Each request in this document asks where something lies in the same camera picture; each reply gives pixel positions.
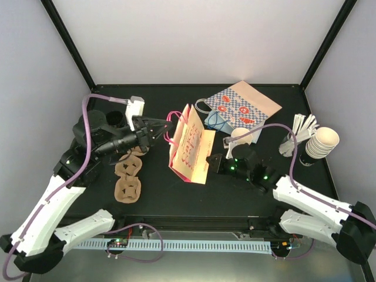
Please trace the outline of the cream pink Cakes paper bag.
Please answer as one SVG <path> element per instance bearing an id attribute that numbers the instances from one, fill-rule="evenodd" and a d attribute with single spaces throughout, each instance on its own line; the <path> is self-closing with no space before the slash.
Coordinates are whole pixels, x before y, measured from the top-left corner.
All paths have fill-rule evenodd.
<path id="1" fill-rule="evenodd" d="M 170 145 L 169 167 L 184 182 L 205 184 L 212 153 L 214 130 L 205 129 L 193 105 L 187 104 L 182 112 L 172 111 L 167 116 L 178 116 L 173 137 L 165 136 Z"/>

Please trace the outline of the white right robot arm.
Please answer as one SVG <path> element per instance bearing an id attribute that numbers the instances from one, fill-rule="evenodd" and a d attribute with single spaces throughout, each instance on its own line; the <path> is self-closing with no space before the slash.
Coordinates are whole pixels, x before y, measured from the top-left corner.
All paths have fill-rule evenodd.
<path id="1" fill-rule="evenodd" d="M 334 246 L 349 261 L 365 265 L 375 247 L 375 216 L 364 203 L 351 205 L 297 183 L 289 175 L 262 162 L 247 144 L 238 145 L 228 159 L 224 154 L 207 157 L 217 174 L 245 180 L 291 209 L 267 222 L 274 237 L 300 234 Z"/>

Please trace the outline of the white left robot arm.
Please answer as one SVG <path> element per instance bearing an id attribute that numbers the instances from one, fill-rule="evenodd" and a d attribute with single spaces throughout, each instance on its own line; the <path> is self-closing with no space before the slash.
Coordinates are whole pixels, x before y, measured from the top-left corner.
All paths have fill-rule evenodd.
<path id="1" fill-rule="evenodd" d="M 102 233 L 120 234 L 126 220 L 107 209 L 65 227 L 59 223 L 74 201 L 95 181 L 102 160 L 117 153 L 154 145 L 172 123 L 143 116 L 131 118 L 133 126 L 114 127 L 99 110 L 85 112 L 73 127 L 74 140 L 53 170 L 37 205 L 12 234 L 1 236 L 1 249 L 15 255 L 14 265 L 23 273 L 51 271 L 72 248 Z"/>

